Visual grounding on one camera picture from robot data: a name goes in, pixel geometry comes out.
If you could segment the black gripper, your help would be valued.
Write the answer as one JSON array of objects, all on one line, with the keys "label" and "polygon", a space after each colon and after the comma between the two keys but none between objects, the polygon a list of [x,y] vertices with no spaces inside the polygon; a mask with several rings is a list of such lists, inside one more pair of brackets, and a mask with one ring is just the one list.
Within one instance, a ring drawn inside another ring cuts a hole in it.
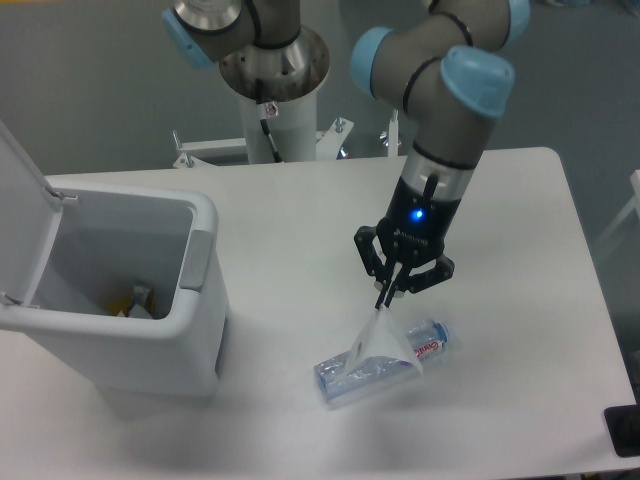
[{"label": "black gripper", "polygon": [[[400,178],[387,212],[376,228],[362,226],[354,235],[366,273],[380,285],[376,309],[382,305],[389,308],[394,298],[406,292],[420,293],[453,276],[454,262],[440,256],[444,253],[444,239],[461,200],[437,199],[438,179],[438,174],[430,174],[423,190],[416,192]],[[385,261],[375,249],[376,238]],[[411,274],[411,268],[435,259],[431,269]],[[396,262],[404,266],[392,281]]]}]

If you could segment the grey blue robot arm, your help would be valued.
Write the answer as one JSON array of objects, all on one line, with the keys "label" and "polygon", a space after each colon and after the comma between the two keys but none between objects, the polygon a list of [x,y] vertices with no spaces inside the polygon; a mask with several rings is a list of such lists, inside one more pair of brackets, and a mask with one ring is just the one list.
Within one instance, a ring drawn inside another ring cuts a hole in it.
[{"label": "grey blue robot arm", "polygon": [[[529,17],[525,1],[432,1],[415,27],[376,27],[356,42],[355,84],[417,125],[386,214],[354,237],[378,307],[452,276],[445,236],[515,81],[498,52]],[[314,97],[330,59],[298,2],[174,1],[161,18],[186,61],[217,66],[245,102],[251,162],[317,158],[315,115],[290,107]]]}]

